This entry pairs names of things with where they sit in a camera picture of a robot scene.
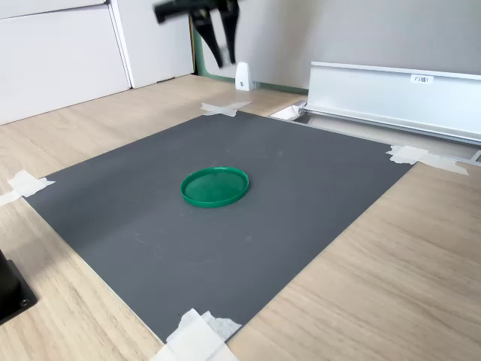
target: white wall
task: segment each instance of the white wall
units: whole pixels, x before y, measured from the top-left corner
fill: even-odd
[[[157,2],[111,2],[134,88],[194,71],[189,17],[185,15],[159,25],[153,12]]]
[[[256,81],[309,87],[310,62],[481,74],[480,0],[243,0],[237,60]],[[218,14],[219,45],[225,44]],[[219,69],[203,43],[209,73]]]
[[[0,0],[0,19],[103,4],[105,0]]]
[[[129,88],[107,5],[0,20],[0,124]]]

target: small white object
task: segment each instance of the small white object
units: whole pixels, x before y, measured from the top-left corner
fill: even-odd
[[[55,182],[47,180],[45,177],[37,179],[23,169],[15,174],[13,179],[8,181],[8,184],[10,184],[14,190],[0,196],[0,206],[16,201],[22,196],[30,197],[36,194],[39,190],[54,183]]]
[[[237,71],[235,72],[235,89],[245,90],[247,92],[255,89],[254,81],[250,76],[249,64],[239,62]]]
[[[224,115],[227,115],[228,117],[235,117],[235,114],[237,114],[237,110],[239,108],[242,108],[243,106],[248,105],[250,103],[252,102],[232,103],[225,107],[218,107],[216,105],[202,103],[201,109],[208,112],[204,115],[224,114]]]
[[[434,82],[434,77],[431,75],[411,75],[411,83],[431,85]]]
[[[390,160],[398,164],[415,164],[416,162],[421,162],[434,168],[444,169],[445,171],[469,175],[467,170],[457,165],[454,159],[435,156],[434,154],[430,154],[426,149],[392,145],[391,150],[386,152],[386,154],[391,154],[392,157]]]
[[[167,344],[151,361],[237,361],[206,320],[218,323],[222,319],[215,319],[207,312],[201,317],[194,309],[186,312],[179,327],[167,337]]]

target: gray wall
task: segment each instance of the gray wall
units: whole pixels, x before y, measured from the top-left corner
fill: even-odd
[[[308,88],[311,61],[481,74],[481,0],[243,0],[240,9],[237,59],[256,81]],[[207,71],[234,77],[203,45]]]

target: wooden table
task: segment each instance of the wooden table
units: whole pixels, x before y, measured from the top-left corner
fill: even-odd
[[[0,192],[203,114],[269,115],[304,99],[186,76],[0,126]],[[481,359],[481,168],[417,164],[229,342],[240,360]],[[0,326],[3,360],[148,360],[162,346],[23,199],[0,248],[39,298]]]

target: black stand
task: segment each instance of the black stand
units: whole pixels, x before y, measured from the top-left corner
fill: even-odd
[[[0,250],[0,325],[37,303],[32,290],[12,261]]]

